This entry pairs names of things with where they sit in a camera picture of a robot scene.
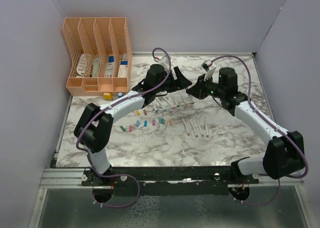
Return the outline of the yellow marker pen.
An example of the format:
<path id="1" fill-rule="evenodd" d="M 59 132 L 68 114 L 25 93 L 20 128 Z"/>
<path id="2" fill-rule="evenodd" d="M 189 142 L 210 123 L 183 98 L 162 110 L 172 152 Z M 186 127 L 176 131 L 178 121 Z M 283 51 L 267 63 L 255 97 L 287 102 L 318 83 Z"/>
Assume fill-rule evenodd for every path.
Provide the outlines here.
<path id="1" fill-rule="evenodd" d="M 180 95 L 182 101 L 184 102 L 184 104 L 187 106 L 189 104 L 189 102 L 185 99 L 184 95 L 181 92 L 179 92 L 179 95 Z"/>

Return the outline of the green marker pen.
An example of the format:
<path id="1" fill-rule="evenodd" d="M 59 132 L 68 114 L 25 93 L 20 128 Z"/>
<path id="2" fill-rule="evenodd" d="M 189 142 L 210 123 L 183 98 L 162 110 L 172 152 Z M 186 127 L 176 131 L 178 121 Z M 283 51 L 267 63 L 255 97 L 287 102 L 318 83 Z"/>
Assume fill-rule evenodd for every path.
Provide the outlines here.
<path id="1" fill-rule="evenodd" d="M 170 97 L 172 98 L 175 106 L 176 106 L 176 107 L 179 107 L 180 105 L 179 105 L 178 101 L 176 100 L 176 98 L 175 98 L 172 94 L 170 94 Z"/>

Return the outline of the pink marker pen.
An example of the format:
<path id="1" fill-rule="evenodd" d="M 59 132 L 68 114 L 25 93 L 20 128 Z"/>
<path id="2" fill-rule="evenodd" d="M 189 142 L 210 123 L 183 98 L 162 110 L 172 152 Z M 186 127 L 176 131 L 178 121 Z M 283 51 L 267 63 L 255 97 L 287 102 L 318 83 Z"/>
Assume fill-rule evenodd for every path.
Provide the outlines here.
<path id="1" fill-rule="evenodd" d="M 170 105 L 170 107 L 171 107 L 172 109 L 175 109 L 175 108 L 176 108 L 175 105 L 173 105 L 165 96 L 163 97 L 163 99 L 165 100 L 165 102 L 166 102 L 168 105 Z"/>

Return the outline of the light blue marker pen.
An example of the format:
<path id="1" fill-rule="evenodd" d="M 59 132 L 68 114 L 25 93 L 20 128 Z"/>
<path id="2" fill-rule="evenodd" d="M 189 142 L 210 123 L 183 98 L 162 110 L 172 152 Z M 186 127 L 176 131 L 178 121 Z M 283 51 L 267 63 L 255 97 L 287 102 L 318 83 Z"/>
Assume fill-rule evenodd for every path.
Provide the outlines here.
<path id="1" fill-rule="evenodd" d="M 163 111 L 166 112 L 167 109 L 164 107 L 164 105 L 162 104 L 161 100 L 158 97 L 156 97 L 156 100 L 159 103 L 159 105 L 161 106 L 161 108 L 163 109 Z"/>

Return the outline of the cyan marker pen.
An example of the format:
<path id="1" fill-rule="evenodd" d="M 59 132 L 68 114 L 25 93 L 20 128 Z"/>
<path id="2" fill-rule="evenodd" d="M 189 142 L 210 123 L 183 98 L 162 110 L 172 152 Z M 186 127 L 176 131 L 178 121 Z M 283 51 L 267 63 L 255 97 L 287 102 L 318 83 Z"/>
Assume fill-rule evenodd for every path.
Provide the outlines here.
<path id="1" fill-rule="evenodd" d="M 152 105 L 153 105 L 153 108 L 154 108 L 155 113 L 158 113 L 159 110 L 158 110 L 158 108 L 157 108 L 157 106 L 156 106 L 156 102 L 153 101 L 153 102 L 152 102 Z"/>

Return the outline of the teal marker pen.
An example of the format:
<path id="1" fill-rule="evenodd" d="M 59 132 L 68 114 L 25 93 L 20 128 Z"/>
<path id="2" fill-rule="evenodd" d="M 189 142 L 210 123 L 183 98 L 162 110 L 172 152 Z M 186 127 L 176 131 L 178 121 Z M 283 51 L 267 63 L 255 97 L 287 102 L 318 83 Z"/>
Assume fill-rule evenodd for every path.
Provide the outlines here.
<path id="1" fill-rule="evenodd" d="M 197 127 L 199 129 L 200 135 L 201 135 L 201 137 L 204 137 L 204 132 L 203 132 L 203 129 L 201 127 L 200 120 L 199 120 L 198 117 L 196 117 L 195 119 L 196 119 L 196 122 L 197 122 Z"/>

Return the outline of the peach marker pen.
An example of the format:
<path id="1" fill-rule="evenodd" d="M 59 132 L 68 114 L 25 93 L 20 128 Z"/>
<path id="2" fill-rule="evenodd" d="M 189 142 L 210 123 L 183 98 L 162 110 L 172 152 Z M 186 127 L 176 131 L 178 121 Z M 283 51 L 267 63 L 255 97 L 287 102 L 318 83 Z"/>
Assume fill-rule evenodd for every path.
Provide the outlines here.
<path id="1" fill-rule="evenodd" d="M 184 125 L 185 130 L 186 130 L 187 136 L 190 136 L 190 131 L 189 131 L 189 129 L 188 129 L 188 126 L 187 126 L 187 124 L 186 124 L 185 119 L 182 117 L 181 120 L 182 120 L 182 123 L 183 123 L 183 125 Z"/>

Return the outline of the magenta marker pen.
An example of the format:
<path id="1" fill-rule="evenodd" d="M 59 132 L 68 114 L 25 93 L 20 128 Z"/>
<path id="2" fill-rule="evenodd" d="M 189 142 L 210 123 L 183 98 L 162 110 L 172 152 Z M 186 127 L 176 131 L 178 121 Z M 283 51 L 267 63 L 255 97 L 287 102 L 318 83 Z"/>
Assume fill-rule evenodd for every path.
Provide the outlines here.
<path id="1" fill-rule="evenodd" d="M 209 138 L 209 127 L 208 127 L 208 121 L 206 117 L 204 118 L 204 126 L 205 126 L 205 136 Z"/>

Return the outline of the grey marker pen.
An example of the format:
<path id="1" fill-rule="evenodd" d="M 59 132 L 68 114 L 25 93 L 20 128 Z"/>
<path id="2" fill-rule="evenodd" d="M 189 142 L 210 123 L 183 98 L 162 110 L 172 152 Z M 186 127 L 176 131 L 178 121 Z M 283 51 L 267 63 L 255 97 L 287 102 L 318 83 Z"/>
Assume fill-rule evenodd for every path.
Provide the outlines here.
<path id="1" fill-rule="evenodd" d="M 193 130 L 193 132 L 194 132 L 194 136 L 195 136 L 196 138 L 198 138 L 198 137 L 199 137 L 199 136 L 198 136 L 198 133 L 197 133 L 197 131 L 196 131 L 196 128 L 195 128 L 194 122 L 192 121 L 192 119 L 191 119 L 191 118 L 189 119 L 189 122 L 190 122 L 191 127 L 192 127 L 192 130 Z"/>

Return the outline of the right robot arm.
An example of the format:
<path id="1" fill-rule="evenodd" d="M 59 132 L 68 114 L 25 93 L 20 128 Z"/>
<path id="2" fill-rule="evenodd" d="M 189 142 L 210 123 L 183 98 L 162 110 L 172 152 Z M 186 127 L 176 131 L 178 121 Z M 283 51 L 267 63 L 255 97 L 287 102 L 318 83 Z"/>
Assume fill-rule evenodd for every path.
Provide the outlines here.
<path id="1" fill-rule="evenodd" d="M 222 107 L 243 121 L 266 145 L 263 157 L 246 157 L 232 162 L 235 168 L 229 172 L 230 179 L 240 184 L 248 175 L 257 174 L 277 180 L 305 169 L 303 136 L 278 126 L 250 102 L 248 96 L 238 90 L 238 75 L 233 68 L 221 68 L 218 82 L 213 82 L 213 73 L 211 69 L 200 75 L 195 85 L 186 90 L 187 94 L 199 100 L 208 96 L 220 99 Z"/>

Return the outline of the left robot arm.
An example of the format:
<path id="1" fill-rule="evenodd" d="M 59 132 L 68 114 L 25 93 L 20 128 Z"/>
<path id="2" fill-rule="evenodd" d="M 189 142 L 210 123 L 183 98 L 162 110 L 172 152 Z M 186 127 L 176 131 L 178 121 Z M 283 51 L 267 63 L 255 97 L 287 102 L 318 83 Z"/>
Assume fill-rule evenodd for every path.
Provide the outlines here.
<path id="1" fill-rule="evenodd" d="M 97 184 L 106 185 L 111 178 L 105 147 L 109 142 L 113 124 L 131 112 L 140 110 L 152 103 L 161 92 L 173 93 L 186 89 L 192 82 L 176 66 L 166 71 L 160 64 L 153 64 L 146 76 L 126 95 L 98 106 L 88 104 L 75 129 L 76 148 L 87 153 L 87 159 L 94 170 L 93 179 Z"/>

